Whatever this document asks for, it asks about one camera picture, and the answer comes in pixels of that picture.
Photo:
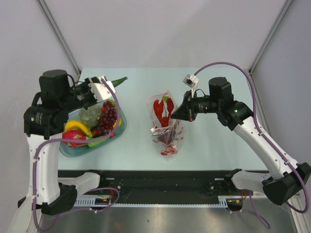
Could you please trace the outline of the clear zip top bag pink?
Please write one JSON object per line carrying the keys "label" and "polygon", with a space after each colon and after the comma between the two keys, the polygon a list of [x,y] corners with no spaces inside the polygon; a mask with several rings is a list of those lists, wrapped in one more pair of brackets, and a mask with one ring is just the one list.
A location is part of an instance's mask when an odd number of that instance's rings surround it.
{"label": "clear zip top bag pink", "polygon": [[150,136],[163,157],[173,158],[180,151],[186,128],[181,120],[172,119],[177,105],[169,90],[153,95],[146,101],[151,120]]}

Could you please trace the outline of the green cucumber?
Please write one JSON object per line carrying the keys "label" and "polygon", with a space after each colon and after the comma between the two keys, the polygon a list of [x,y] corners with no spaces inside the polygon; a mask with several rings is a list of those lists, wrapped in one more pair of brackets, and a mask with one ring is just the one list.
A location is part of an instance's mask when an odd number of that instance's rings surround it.
{"label": "green cucumber", "polygon": [[119,79],[113,80],[111,82],[112,82],[113,87],[117,87],[120,84],[122,84],[124,81],[126,81],[127,79],[128,79],[128,77],[123,77],[123,78],[119,78]]}

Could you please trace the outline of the red plastic lobster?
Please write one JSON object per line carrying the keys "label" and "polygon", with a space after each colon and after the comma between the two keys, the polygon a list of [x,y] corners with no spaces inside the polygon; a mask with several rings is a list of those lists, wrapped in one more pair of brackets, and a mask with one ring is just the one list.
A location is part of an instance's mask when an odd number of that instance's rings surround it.
{"label": "red plastic lobster", "polygon": [[[164,95],[161,100],[154,101],[153,110],[160,123],[160,127],[154,127],[153,134],[157,142],[160,142],[158,136],[170,131],[176,132],[176,123],[171,121],[171,114],[174,111],[174,102],[171,97]],[[174,141],[169,145],[162,143],[164,147],[161,149],[161,155],[171,157],[178,152]]]}

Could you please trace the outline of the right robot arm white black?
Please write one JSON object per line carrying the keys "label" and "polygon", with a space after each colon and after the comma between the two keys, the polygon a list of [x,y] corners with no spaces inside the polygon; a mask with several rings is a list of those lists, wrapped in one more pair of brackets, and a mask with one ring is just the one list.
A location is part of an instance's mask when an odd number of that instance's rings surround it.
{"label": "right robot arm white black", "polygon": [[234,100],[231,84],[225,77],[209,80],[209,95],[198,97],[198,78],[187,75],[183,82],[191,88],[182,104],[172,113],[173,119],[192,122],[199,113],[215,113],[217,119],[242,138],[268,169],[267,174],[236,169],[224,182],[230,195],[241,189],[261,192],[276,205],[282,205],[298,193],[311,174],[308,163],[298,163],[287,155],[260,125],[254,123],[254,113],[243,102]]}

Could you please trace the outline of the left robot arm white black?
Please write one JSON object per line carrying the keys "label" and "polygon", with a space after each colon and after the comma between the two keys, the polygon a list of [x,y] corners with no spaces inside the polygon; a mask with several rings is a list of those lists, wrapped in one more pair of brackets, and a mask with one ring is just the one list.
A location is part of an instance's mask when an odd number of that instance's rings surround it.
{"label": "left robot arm white black", "polygon": [[102,194],[107,181],[94,172],[85,172],[69,184],[58,181],[58,151],[69,113],[95,105],[98,101],[91,83],[98,78],[87,78],[79,85],[70,86],[65,70],[45,71],[39,77],[40,92],[24,113],[24,132],[30,151],[30,188],[32,210],[55,216],[71,210],[78,196],[90,190]]}

